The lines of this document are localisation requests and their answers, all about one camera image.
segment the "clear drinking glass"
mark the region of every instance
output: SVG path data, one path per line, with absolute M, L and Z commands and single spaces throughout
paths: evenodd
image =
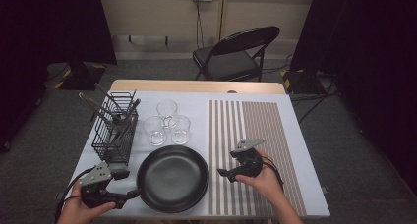
M 177 115 L 178 106 L 173 100 L 165 99 L 160 101 L 156 106 L 156 111 L 159 117 L 163 120 L 163 125 L 168 128 L 170 119 Z
M 171 139 L 176 144 L 184 144 L 190 140 L 190 119 L 184 115 L 177 115 L 168 121 Z
M 163 120 L 158 116 L 151 116 L 144 122 L 144 131 L 152 145 L 162 145 L 166 141 L 166 132 Z

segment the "gray floor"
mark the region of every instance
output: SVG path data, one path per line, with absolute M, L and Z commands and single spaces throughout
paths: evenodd
M 267 68 L 284 61 L 266 60 Z M 51 76 L 65 65 L 50 66 Z M 192 60 L 119 61 L 100 84 L 117 79 L 191 80 Z M 42 103 L 0 154 L 0 223 L 53 223 L 55 195 L 68 185 L 92 122 L 76 90 L 56 90 L 59 78 L 46 83 Z M 282 82 L 278 72 L 264 82 Z M 86 94 L 102 100 L 95 91 Z M 301 118 L 317 100 L 294 102 Z M 300 125 L 319 180 L 328 192 L 331 217 L 305 223 L 417 223 L 417 201 L 383 154 L 360 134 L 356 116 L 338 95 L 326 98 Z M 133 223 L 102 221 L 94 223 Z

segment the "striped mat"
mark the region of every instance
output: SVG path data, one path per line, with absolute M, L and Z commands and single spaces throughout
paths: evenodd
M 210 100 L 208 123 L 209 214 L 275 216 L 267 200 L 251 187 L 238 182 L 230 183 L 217 173 L 217 168 L 229 170 L 238 166 L 229 152 L 235 149 L 240 139 L 263 138 L 266 142 L 258 148 L 278 167 L 285 195 L 298 214 L 306 215 L 276 103 Z

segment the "white table surface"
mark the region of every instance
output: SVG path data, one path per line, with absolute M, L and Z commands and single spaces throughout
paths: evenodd
M 234 94 L 234 93 L 192 93 L 192 92 L 151 92 L 137 91 L 135 98 L 141 100 L 138 106 L 139 121 L 137 124 L 135 138 L 129 166 L 131 172 L 129 178 L 119 181 L 111 181 L 107 189 L 113 193 L 125 194 L 135 190 L 136 176 L 142 161 L 152 151 L 160 148 L 153 146 L 146 140 L 142 124 L 149 116 L 157 115 L 156 105 L 163 99 L 172 99 L 178 104 L 178 114 L 186 115 L 191 121 L 191 138 L 186 144 L 198 152 L 206 161 L 209 158 L 209 147 L 207 146 L 207 107 L 208 100 L 235 100 L 254 102 L 277 103 L 281 115 L 284 132 L 289 146 L 293 166 L 299 182 L 300 191 L 306 207 L 305 217 L 327 217 L 330 216 L 328 205 L 323 195 L 316 171 L 314 169 L 310 154 L 307 150 L 300 127 L 297 122 L 291 101 L 288 95 L 283 94 Z M 89 138 L 80 156 L 80 160 L 74 171 L 74 179 L 78 174 L 93 167 L 100 162 L 96 152 L 91 147 L 94 129 L 91 130 Z M 173 144 L 168 136 L 165 145 Z M 237 218 L 236 216 L 213 216 L 208 213 L 209 199 L 207 194 L 194 207 L 175 214 L 166 214 L 148 208 L 139 197 L 126 202 L 123 209 L 114 209 L 105 214 L 102 218 L 128 218 L 128 219 L 210 219 L 210 218 Z

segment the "chair backrest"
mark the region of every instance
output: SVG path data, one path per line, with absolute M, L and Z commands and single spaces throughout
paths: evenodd
M 262 46 L 261 50 L 263 50 L 273 42 L 278 35 L 279 28 L 275 26 L 237 32 L 220 40 L 220 42 L 213 47 L 209 57 L 211 55 L 215 56 L 248 50 L 258 46 Z

